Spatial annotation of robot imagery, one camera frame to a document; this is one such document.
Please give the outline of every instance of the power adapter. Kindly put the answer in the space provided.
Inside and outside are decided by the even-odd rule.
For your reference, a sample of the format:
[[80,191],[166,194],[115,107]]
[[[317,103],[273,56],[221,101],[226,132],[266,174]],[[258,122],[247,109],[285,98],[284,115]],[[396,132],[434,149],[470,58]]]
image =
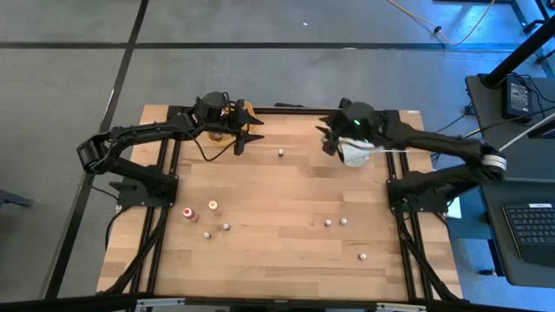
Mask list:
[[[518,77],[508,76],[503,82],[501,116],[505,119],[517,118],[532,112],[532,95],[528,87]],[[528,122],[532,117],[523,117],[520,122]]]

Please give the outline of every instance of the black keyboard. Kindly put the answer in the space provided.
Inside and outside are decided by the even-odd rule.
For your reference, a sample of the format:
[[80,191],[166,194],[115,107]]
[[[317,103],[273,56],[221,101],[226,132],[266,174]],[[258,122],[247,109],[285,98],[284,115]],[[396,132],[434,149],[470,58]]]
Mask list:
[[520,258],[555,267],[555,203],[504,205]]

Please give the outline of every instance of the bottle cap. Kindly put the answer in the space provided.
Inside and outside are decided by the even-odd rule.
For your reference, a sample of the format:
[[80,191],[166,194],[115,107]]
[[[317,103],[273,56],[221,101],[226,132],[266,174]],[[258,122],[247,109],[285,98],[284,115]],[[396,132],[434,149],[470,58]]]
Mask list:
[[185,216],[185,218],[190,218],[192,217],[194,214],[193,210],[191,208],[185,208],[183,210],[183,216]]
[[210,203],[208,203],[208,208],[216,210],[218,209],[218,203],[215,200],[211,200]]

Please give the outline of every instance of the electronic device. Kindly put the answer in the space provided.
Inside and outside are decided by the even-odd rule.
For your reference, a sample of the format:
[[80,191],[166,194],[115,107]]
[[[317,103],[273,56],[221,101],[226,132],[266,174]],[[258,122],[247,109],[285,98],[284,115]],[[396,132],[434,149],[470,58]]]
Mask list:
[[503,212],[520,258],[555,267],[555,202],[504,205]]
[[[511,119],[528,115],[532,112],[532,95],[528,87],[519,77],[507,76],[502,85],[501,116]],[[520,122],[526,123],[532,117],[522,117]]]

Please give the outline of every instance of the yellow component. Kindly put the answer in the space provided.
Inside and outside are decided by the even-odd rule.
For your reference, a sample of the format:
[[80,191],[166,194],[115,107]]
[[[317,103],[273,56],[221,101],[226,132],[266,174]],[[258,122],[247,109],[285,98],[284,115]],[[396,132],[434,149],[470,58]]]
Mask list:
[[[254,114],[254,109],[252,108],[251,103],[245,101],[245,108],[246,111],[249,112],[250,115],[256,117]],[[257,128],[257,125],[249,125],[249,133],[254,133]],[[214,146],[227,146],[228,144],[232,143],[235,140],[235,137],[231,134],[218,134],[218,133],[208,133],[208,140],[214,144]]]

